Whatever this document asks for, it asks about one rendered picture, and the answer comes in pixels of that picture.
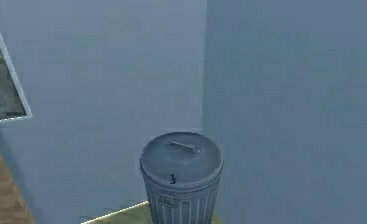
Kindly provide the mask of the dark grey metal trash can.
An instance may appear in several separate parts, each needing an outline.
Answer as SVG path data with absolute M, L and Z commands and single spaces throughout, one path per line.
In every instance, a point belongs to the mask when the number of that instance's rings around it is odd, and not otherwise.
M 163 134 L 143 148 L 139 165 L 153 224 L 211 224 L 224 165 L 211 139 Z

